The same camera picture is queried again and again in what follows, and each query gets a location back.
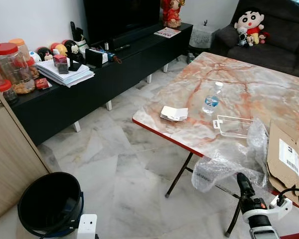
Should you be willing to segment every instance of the barcode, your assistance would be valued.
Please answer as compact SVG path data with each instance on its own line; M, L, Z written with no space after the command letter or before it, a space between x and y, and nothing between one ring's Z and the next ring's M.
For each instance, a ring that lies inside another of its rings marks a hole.
M287 160L287 164L289 164L289 166L291 168L293 168L298 173L298 168L293 163L291 163L289 160Z

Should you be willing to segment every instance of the dark gray sofa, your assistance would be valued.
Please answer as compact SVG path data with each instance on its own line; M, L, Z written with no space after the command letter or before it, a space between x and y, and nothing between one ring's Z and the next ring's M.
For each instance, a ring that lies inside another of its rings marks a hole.
M234 23L249 7L265 15L262 24L270 38L265 44L243 48L237 46ZM292 0L240 0L230 25L216 32L210 52L299 77L299 4Z

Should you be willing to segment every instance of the television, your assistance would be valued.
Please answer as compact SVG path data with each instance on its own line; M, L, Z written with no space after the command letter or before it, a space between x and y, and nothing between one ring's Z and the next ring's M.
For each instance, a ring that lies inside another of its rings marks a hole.
M157 24L160 0L84 0L90 43Z

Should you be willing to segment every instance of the bubble wrap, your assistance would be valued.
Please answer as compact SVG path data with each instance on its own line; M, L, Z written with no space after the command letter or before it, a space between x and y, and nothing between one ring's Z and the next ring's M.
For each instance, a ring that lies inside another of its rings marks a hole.
M250 182L269 190L266 168L269 135L260 119L254 119L247 135L247 147L228 138L216 149L212 158L202 157L195 165L191 182L201 192L237 172L244 173Z

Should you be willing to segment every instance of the red figurine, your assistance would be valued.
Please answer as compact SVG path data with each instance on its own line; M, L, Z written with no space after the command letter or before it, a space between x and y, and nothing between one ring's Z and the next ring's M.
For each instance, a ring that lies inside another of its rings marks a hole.
M180 7L185 5L185 0L162 0L164 26L176 28L181 25L179 18Z

